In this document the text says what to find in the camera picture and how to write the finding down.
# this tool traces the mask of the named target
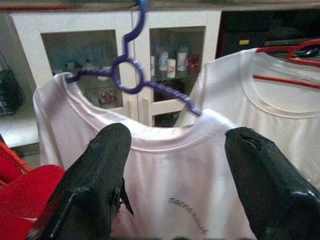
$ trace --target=white t-shirt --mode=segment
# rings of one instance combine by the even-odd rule
[[[33,96],[41,163],[67,169],[104,126],[129,128],[124,179],[134,218],[121,207],[113,236],[255,239],[225,156],[225,133],[235,127],[227,118],[205,109],[191,126],[145,126],[93,106],[65,75],[54,76]]]
[[[320,189],[319,89],[256,80],[253,75],[320,83],[320,67],[285,62],[250,49],[208,62],[190,97],[199,109],[212,109],[275,142]],[[194,121],[183,110],[175,125]]]

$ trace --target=white cabinet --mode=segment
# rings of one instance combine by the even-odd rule
[[[139,60],[148,80],[189,94],[202,65],[215,58],[220,14],[220,11],[149,12],[142,33],[129,45],[129,55]],[[109,67],[123,53],[122,38],[132,31],[138,15],[136,11],[14,13],[11,19],[39,87],[61,71],[76,73],[81,68]],[[168,57],[177,60],[181,49],[187,52],[186,59],[197,58],[193,72],[188,71],[189,64],[186,70],[176,70],[174,77],[167,77],[167,71],[159,70],[160,50],[168,51]],[[155,58],[154,76],[151,76],[151,55]],[[120,64],[118,73],[127,88],[137,85],[139,76],[129,64]],[[179,100],[168,99],[148,88],[135,95],[123,93],[111,79],[82,77],[78,84],[94,105],[150,126],[154,123],[159,126],[158,115],[181,111],[184,106]]]

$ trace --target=blue plastic hanger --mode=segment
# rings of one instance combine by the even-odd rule
[[[178,90],[174,90],[169,86],[161,85],[156,82],[146,81],[145,74],[143,67],[140,65],[140,63],[131,58],[129,56],[129,42],[136,39],[139,34],[141,33],[144,24],[145,24],[145,18],[146,18],[146,12],[147,12],[147,1],[146,0],[136,0],[137,4],[140,6],[140,18],[139,22],[136,25],[135,29],[133,29],[131,32],[124,35],[123,38],[123,48],[124,48],[124,54],[121,56],[118,56],[115,61],[112,64],[111,70],[100,70],[100,69],[93,69],[93,70],[81,70],[79,71],[76,76],[69,77],[66,79],[67,83],[73,83],[77,82],[81,76],[101,76],[101,77],[111,77],[114,81],[114,83],[123,91],[128,94],[137,94],[139,93],[143,87],[149,87],[153,88],[156,92],[165,93],[170,96],[172,96],[175,99],[180,99],[181,101],[185,102],[187,105],[187,108],[192,113],[196,114],[197,116],[201,115],[201,111],[194,107],[193,100],[186,94],[179,92]],[[119,76],[117,75],[117,66],[121,63],[130,63],[132,64],[139,72],[140,74],[140,82],[139,84],[134,88],[126,88],[120,81]]]

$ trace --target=neckline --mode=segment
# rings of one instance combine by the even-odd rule
[[[284,118],[311,118],[320,115],[320,108],[309,111],[292,111],[274,104],[271,104],[262,99],[259,92],[255,88],[253,74],[259,75],[259,72],[264,70],[273,71],[274,76],[290,78],[292,80],[301,80],[308,78],[313,82],[320,82],[320,68],[314,66],[305,66],[286,62],[278,59],[265,52],[256,53],[255,49],[244,50],[240,52],[240,79],[241,85],[246,97],[257,108],[271,115]],[[261,69],[259,72],[255,69],[251,71],[252,66],[257,65]]]
[[[56,81],[75,112],[96,131],[111,123],[122,123],[131,132],[131,149],[140,152],[164,153],[183,150],[211,137],[215,131],[224,133],[234,128],[232,122],[219,113],[204,109],[194,124],[182,127],[146,126],[129,117],[93,105],[82,93],[76,82],[67,83],[70,72],[56,75]]]

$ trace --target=wall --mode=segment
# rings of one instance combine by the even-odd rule
[[[15,29],[11,27],[7,13],[0,14],[0,52],[12,69],[23,90],[26,101],[31,101],[32,94],[36,89],[35,81],[30,72],[19,37]],[[3,68],[6,67],[2,58],[0,58],[0,63]]]

